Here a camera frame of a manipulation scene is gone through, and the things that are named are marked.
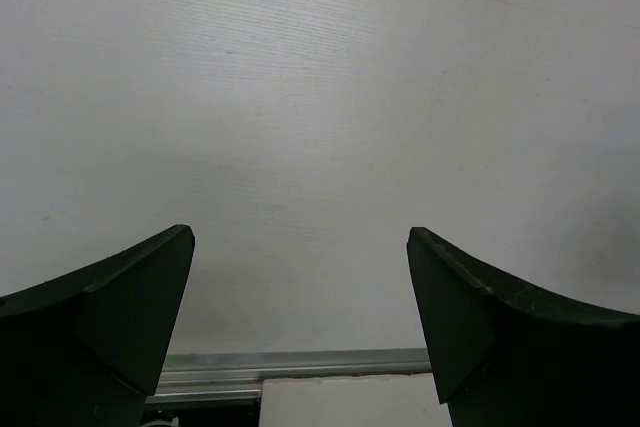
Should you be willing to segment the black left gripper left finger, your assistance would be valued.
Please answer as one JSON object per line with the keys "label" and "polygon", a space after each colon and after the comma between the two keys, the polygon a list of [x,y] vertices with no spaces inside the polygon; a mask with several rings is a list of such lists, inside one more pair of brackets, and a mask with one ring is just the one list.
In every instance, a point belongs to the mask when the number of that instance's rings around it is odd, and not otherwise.
{"label": "black left gripper left finger", "polygon": [[195,250],[172,226],[1,299],[4,426],[136,426],[159,382]]}

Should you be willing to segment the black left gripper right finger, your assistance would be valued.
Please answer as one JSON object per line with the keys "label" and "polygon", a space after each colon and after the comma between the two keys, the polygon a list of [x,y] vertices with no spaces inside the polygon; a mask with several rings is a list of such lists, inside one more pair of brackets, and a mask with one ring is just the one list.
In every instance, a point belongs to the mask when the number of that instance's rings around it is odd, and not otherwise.
{"label": "black left gripper right finger", "polygon": [[455,426],[635,426],[639,318],[577,301],[411,229],[411,281]]}

